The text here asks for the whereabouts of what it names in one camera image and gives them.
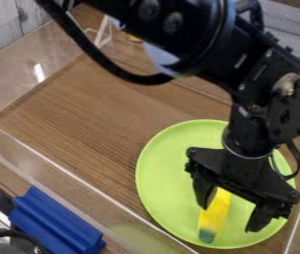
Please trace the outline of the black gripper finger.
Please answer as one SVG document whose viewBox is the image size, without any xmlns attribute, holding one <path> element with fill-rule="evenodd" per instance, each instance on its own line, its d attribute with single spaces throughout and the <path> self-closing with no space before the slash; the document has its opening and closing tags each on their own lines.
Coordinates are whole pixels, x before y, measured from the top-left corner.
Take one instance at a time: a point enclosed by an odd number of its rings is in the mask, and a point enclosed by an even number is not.
<svg viewBox="0 0 300 254">
<path fill-rule="evenodd" d="M 201 209 L 208 209 L 217 193 L 217 178 L 196 172 L 193 175 L 193 188 L 199 206 Z"/>
<path fill-rule="evenodd" d="M 274 218 L 282 216 L 282 210 L 278 205 L 270 203 L 259 204 L 251 214 L 246 231 L 259 232 L 270 223 Z"/>
</svg>

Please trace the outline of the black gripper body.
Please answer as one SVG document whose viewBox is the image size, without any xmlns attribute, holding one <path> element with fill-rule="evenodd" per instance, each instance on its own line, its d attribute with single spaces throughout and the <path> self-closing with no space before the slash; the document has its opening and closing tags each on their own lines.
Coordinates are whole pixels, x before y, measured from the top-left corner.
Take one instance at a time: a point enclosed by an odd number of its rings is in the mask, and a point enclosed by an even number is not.
<svg viewBox="0 0 300 254">
<path fill-rule="evenodd" d="M 298 164 L 296 171 L 288 175 L 282 173 L 274 158 L 274 149 L 282 144 L 287 146 Z M 220 148 L 191 147 L 187 156 L 187 172 L 192 179 L 196 172 L 215 176 L 217 188 L 250 201 L 254 208 L 262 203 L 270 203 L 279 206 L 280 217 L 290 217 L 300 201 L 299 190 L 288 184 L 300 173 L 300 151 L 292 140 L 262 143 L 248 151 L 231 134 L 224 133 Z"/>
</svg>

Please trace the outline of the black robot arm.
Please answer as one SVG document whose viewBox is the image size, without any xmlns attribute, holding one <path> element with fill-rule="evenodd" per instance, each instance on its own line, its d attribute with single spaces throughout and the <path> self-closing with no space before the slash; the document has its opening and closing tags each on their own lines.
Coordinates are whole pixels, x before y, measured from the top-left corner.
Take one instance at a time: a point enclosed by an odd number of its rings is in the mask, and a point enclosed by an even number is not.
<svg viewBox="0 0 300 254">
<path fill-rule="evenodd" d="M 145 42 L 160 66 L 152 75 L 129 72 L 105 56 L 55 0 L 35 1 L 116 76 L 159 85 L 196 75 L 230 93 L 222 147 L 187 152 L 197 203 L 209 206 L 219 189 L 251 201 L 250 232 L 290 216 L 300 193 L 272 153 L 279 146 L 292 147 L 300 137 L 300 60 L 266 32 L 259 0 L 84 0 Z"/>
</svg>

